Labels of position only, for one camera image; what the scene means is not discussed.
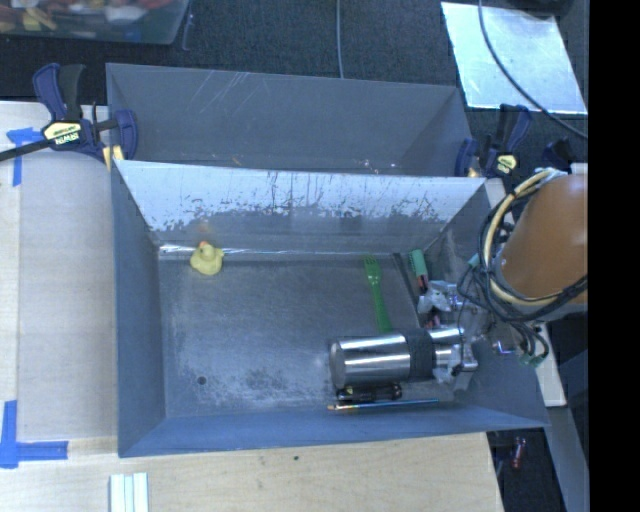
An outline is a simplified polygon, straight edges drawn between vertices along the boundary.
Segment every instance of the yellow cable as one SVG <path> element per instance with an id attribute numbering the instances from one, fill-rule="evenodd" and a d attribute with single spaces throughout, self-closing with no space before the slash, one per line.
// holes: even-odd
<path id="1" fill-rule="evenodd" d="M 493 219 L 491 219 L 491 223 L 489 224 L 489 228 L 487 230 L 487 236 L 484 241 L 482 254 L 484 257 L 484 261 L 486 262 L 487 265 L 491 264 L 491 245 L 493 243 L 493 237 L 495 236 L 495 232 L 497 231 L 503 216 L 505 215 L 506 211 L 509 209 L 509 206 L 511 206 L 511 203 L 513 203 L 513 201 L 515 201 L 520 197 L 524 197 L 526 195 L 534 193 L 536 190 L 535 185 L 537 185 L 539 181 L 549 177 L 552 174 L 556 174 L 557 172 L 558 171 L 555 169 L 540 171 L 534 174 L 533 176 L 531 176 L 530 178 L 528 178 L 527 180 L 523 181 L 520 185 L 518 185 L 513 190 L 513 193 L 509 194 L 507 197 L 503 199 L 502 203 L 500 203 L 500 206 L 498 207 L 498 210 L 496 211 L 496 214 L 493 216 Z M 491 276 L 489 276 L 489 283 L 491 285 L 491 290 L 499 298 L 507 302 L 520 304 L 523 306 L 546 306 L 547 304 L 551 303 L 553 299 L 555 299 L 561 293 L 561 292 L 557 292 L 554 294 L 545 295 L 543 297 L 536 297 L 528 300 L 523 300 L 511 293 L 506 292 L 493 280 L 493 278 L 491 278 Z"/>

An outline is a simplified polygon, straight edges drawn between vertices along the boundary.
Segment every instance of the black carpet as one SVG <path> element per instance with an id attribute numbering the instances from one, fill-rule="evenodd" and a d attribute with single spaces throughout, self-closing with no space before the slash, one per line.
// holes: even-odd
<path id="1" fill-rule="evenodd" d="M 453 1 L 476 4 L 472 0 Z M 492 0 L 484 5 L 519 8 L 543 17 L 555 15 L 588 108 L 589 0 Z M 169 45 L 65 39 L 44 32 L 35 36 L 0 34 L 0 99 L 34 101 L 32 75 L 50 62 L 84 64 L 79 100 L 99 105 L 107 102 L 107 62 L 339 77 L 335 0 L 193 0 L 191 12 L 192 23 L 183 23 Z M 460 87 L 440 2 L 343 0 L 340 17 L 345 78 Z M 518 149 L 521 167 L 545 166 L 545 146 L 565 137 L 574 160 L 588 162 L 586 140 L 542 113 L 534 112 L 533 117 L 534 124 Z M 496 131 L 497 111 L 468 109 L 467 118 L 479 140 Z M 562 120 L 587 131 L 584 116 L 564 115 Z M 586 349 L 586 319 L 560 321 L 552 327 L 552 343 L 560 351 L 560 363 L 568 360 L 569 354 Z M 588 398 L 572 406 L 588 455 Z M 500 469 L 506 512 L 565 510 L 542 430 L 488 436 Z M 527 439 L 519 470 L 510 465 L 517 436 Z"/>

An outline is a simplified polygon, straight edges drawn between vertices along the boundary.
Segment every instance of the bin floor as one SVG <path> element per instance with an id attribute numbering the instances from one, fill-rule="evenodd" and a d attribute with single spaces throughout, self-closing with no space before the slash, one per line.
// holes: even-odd
<path id="1" fill-rule="evenodd" d="M 416 327 L 404 269 L 378 261 L 392 324 Z M 326 406 L 330 343 L 378 332 L 360 256 L 229 254 L 215 276 L 161 256 L 159 272 L 170 417 Z"/>

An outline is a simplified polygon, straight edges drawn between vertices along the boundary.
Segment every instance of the yellow rubber duck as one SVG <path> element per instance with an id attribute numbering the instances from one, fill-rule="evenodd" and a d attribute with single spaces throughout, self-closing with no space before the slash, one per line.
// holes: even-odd
<path id="1" fill-rule="evenodd" d="M 200 242 L 198 248 L 193 251 L 189 263 L 201 274 L 212 276 L 220 272 L 222 268 L 222 249 L 214 247 L 209 242 Z"/>

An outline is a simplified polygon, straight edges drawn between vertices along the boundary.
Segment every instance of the blue tape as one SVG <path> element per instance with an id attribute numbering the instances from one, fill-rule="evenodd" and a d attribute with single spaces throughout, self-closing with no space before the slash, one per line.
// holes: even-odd
<path id="1" fill-rule="evenodd" d="M 2 438 L 0 438 L 0 468 L 15 469 L 23 461 L 66 460 L 69 441 L 19 443 L 16 441 L 18 402 L 4 403 Z"/>
<path id="2" fill-rule="evenodd" d="M 9 130 L 7 137 L 13 142 L 16 147 L 22 146 L 25 143 L 38 142 L 44 137 L 42 134 L 34 130 L 33 128 L 20 128 L 18 130 Z M 18 156 L 13 162 L 13 186 L 17 187 L 22 183 L 22 157 Z"/>

